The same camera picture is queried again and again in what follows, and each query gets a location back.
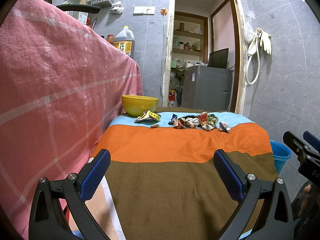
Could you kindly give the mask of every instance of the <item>blue bucket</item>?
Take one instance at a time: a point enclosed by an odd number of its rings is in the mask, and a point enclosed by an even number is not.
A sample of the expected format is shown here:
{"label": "blue bucket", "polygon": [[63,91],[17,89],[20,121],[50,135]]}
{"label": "blue bucket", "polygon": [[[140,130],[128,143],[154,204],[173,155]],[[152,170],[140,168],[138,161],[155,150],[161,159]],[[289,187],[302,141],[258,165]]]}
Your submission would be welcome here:
{"label": "blue bucket", "polygon": [[273,152],[273,158],[275,160],[275,168],[279,174],[285,162],[291,158],[292,151],[286,145],[273,140],[270,140],[270,144]]}

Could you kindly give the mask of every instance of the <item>bottle label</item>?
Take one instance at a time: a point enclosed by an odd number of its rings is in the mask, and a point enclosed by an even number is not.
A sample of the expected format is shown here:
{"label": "bottle label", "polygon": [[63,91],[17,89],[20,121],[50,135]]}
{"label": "bottle label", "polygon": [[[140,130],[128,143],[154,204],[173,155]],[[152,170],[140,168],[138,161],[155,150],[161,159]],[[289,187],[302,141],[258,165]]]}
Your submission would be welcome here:
{"label": "bottle label", "polygon": [[130,56],[131,55],[131,46],[132,41],[120,41],[120,42],[114,42],[113,46],[115,46],[117,49],[122,51],[124,54]]}

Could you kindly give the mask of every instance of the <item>screw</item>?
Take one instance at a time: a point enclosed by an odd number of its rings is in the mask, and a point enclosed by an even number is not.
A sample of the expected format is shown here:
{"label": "screw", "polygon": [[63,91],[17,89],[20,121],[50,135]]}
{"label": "screw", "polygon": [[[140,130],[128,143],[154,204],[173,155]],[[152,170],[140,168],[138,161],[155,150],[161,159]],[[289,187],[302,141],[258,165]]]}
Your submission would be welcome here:
{"label": "screw", "polygon": [[70,174],[68,175],[68,179],[71,179],[71,180],[75,179],[76,177],[77,177],[77,174],[76,174],[76,173],[70,173]]}
{"label": "screw", "polygon": [[47,179],[46,177],[41,177],[41,178],[39,179],[39,182],[40,182],[40,183],[44,183],[46,179]]}
{"label": "screw", "polygon": [[248,174],[248,179],[249,180],[255,180],[256,179],[256,176],[254,174]]}
{"label": "screw", "polygon": [[283,179],[278,178],[278,179],[277,179],[277,182],[278,182],[279,184],[283,184]]}

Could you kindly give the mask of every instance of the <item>doorway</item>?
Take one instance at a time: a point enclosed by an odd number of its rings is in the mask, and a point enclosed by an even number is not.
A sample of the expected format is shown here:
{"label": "doorway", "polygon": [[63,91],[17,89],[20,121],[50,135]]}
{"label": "doorway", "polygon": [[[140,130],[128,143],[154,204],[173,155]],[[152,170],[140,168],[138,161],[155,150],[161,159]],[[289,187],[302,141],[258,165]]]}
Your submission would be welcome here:
{"label": "doorway", "polygon": [[244,41],[238,1],[175,0],[163,106],[240,113]]}

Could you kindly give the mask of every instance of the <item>gray tile wall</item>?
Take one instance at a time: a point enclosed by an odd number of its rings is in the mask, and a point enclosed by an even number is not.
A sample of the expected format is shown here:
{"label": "gray tile wall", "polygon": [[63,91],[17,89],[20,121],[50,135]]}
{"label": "gray tile wall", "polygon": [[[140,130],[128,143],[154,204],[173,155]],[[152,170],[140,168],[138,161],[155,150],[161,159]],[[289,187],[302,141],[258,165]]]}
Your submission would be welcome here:
{"label": "gray tile wall", "polygon": [[[53,5],[65,0],[52,0]],[[169,8],[169,0],[120,0],[124,11],[122,14],[110,13],[110,8],[102,8],[100,13],[89,15],[91,20],[97,18],[94,28],[99,35],[117,35],[123,26],[128,25],[135,37],[134,60],[138,63],[146,96],[159,98],[161,106],[161,73],[167,45],[167,19],[160,14],[163,7]],[[133,15],[135,6],[155,6],[154,15]]]}
{"label": "gray tile wall", "polygon": [[[272,55],[261,51],[260,76],[246,95],[245,113],[283,142],[287,130],[302,137],[309,130],[320,138],[320,24],[302,0],[242,0],[252,28],[272,35]],[[280,176],[290,198],[306,179],[293,156]]]}

